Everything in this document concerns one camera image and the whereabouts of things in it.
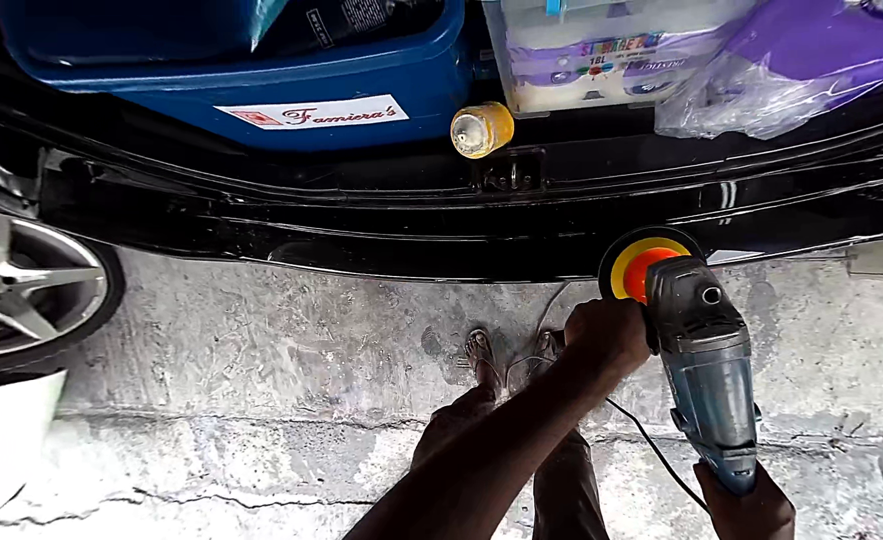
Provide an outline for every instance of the concrete floor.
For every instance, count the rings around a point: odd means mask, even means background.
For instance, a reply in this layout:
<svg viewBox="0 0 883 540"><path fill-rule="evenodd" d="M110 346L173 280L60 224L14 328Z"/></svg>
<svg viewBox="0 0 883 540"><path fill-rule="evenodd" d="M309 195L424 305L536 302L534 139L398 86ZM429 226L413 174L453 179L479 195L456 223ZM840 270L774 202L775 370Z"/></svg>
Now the concrete floor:
<svg viewBox="0 0 883 540"><path fill-rule="evenodd" d="M487 325L498 354L526 354L558 287L123 262L122 308L67 352L43 463L0 511L0 539L337 539L406 471L431 412L470 386L465 332ZM831 256L722 276L752 332L761 460L797 507L797 537L883 539L883 279ZM569 287L548 324L594 294ZM694 485L660 364L615 399ZM713 537L617 411L582 430L613 539ZM530 537L532 519L529 485L495 537Z"/></svg>

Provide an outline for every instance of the black car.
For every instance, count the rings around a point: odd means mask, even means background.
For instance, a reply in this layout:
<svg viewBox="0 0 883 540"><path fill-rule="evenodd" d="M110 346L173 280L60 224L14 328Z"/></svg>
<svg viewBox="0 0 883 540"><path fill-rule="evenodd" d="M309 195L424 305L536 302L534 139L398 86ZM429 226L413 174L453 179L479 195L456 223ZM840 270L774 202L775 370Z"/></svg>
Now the black car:
<svg viewBox="0 0 883 540"><path fill-rule="evenodd" d="M472 99L498 99L496 80ZM0 33L0 370L87 336L123 293L105 244L391 280L592 279L640 226L710 264L883 238L883 87L761 141L653 134L613 105L517 122L481 159L434 139L245 148L108 94L28 77Z"/></svg>

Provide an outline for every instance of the plastic storage box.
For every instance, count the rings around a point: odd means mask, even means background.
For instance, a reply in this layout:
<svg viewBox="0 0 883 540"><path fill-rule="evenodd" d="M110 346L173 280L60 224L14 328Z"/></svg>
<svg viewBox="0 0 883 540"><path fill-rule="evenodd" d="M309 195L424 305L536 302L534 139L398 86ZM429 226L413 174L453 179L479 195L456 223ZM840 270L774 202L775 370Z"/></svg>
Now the plastic storage box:
<svg viewBox="0 0 883 540"><path fill-rule="evenodd" d="M66 92L110 92L243 144L335 150L447 137L467 99L462 0L428 30L311 55L232 63L62 65L29 54L29 21L0 9L5 44L29 75Z"/></svg>
<svg viewBox="0 0 883 540"><path fill-rule="evenodd" d="M250 53L285 2L0 0L0 19L42 63L137 64Z"/></svg>
<svg viewBox="0 0 883 540"><path fill-rule="evenodd" d="M517 117L662 100L717 53L755 0L484 3Z"/></svg>

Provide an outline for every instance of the angle grinder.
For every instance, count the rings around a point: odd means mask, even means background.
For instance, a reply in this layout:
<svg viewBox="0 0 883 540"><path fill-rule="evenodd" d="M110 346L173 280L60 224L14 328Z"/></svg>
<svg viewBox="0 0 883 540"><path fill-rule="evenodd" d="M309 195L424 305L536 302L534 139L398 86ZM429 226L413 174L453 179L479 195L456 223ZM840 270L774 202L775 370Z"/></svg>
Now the angle grinder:
<svg viewBox="0 0 883 540"><path fill-rule="evenodd" d="M745 321L708 269L698 244L670 227L622 236L602 258L603 297L644 304L648 345L672 388L675 426L731 493L755 483L761 413L751 389Z"/></svg>

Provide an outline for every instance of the pants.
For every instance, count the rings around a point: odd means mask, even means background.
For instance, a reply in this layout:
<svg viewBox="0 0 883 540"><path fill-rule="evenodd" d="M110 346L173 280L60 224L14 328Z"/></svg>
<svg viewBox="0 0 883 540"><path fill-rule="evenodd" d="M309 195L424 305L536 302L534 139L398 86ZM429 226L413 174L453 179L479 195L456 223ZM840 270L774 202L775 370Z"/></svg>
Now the pants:
<svg viewBox="0 0 883 540"><path fill-rule="evenodd" d="M495 394L476 386L434 414L414 449L411 468L424 463L465 428L495 408ZM608 540L591 449L577 429L558 443L534 473L533 540Z"/></svg>

